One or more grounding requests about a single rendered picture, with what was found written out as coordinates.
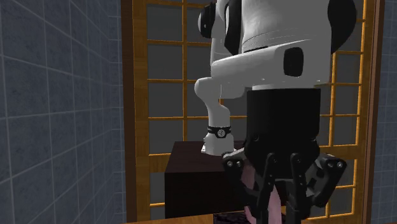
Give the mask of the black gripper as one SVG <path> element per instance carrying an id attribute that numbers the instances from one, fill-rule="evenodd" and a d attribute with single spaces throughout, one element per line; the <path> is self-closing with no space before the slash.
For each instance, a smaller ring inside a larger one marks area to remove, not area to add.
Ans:
<path id="1" fill-rule="evenodd" d="M 319 154 L 316 137 L 320 107 L 318 88 L 247 92 L 244 150 L 224 153 L 222 161 L 230 184 L 256 224 L 268 224 L 268 203 L 275 183 L 273 169 L 278 178 L 292 177 L 289 224 L 301 224 L 310 216 L 312 206 L 325 207 L 334 192 L 347 164 L 333 155 Z M 257 188 L 250 189 L 241 181 L 246 158 L 256 171 Z"/>

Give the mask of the pink rounded object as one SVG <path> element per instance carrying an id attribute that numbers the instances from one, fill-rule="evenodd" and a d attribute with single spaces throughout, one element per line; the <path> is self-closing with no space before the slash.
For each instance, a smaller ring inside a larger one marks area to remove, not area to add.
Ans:
<path id="1" fill-rule="evenodd" d="M 253 168 L 253 166 L 249 163 L 248 160 L 245 160 L 241 181 L 249 189 L 253 189 L 254 187 L 254 173 L 255 169 Z M 256 218 L 251 215 L 248 206 L 244 207 L 244 213 L 250 224 L 256 224 Z M 273 188 L 268 202 L 268 224 L 282 224 L 281 200 L 276 187 Z"/>

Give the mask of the dark robot stand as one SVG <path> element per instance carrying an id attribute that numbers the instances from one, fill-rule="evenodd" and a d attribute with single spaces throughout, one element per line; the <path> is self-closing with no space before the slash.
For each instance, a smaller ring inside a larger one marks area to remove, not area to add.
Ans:
<path id="1" fill-rule="evenodd" d="M 165 217 L 242 211 L 229 185 L 221 156 L 201 152 L 202 141 L 174 143 L 165 180 Z"/>

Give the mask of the wooden lattice sliding door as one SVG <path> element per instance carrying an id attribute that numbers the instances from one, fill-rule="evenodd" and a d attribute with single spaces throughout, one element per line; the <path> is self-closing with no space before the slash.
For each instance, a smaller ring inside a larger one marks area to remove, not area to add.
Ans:
<path id="1" fill-rule="evenodd" d="M 354 144 L 336 144 L 335 122 L 340 118 L 336 105 L 337 91 L 342 86 L 338 79 L 337 62 L 343 51 L 333 54 L 330 83 L 330 110 L 328 144 L 321 151 L 354 160 L 351 212 L 326 213 L 303 224 L 370 224 L 375 165 L 375 140 L 382 56 L 385 0 L 362 0 L 359 81 L 356 84 L 356 138 Z M 147 7 L 150 4 L 167 5 L 166 0 L 121 0 L 123 42 L 123 90 L 126 135 L 126 190 L 127 221 L 149 221 L 153 204 L 150 201 L 150 174 L 163 172 L 169 161 L 167 153 L 151 153 L 149 149 L 148 114 L 148 52 L 151 40 L 147 37 Z"/>

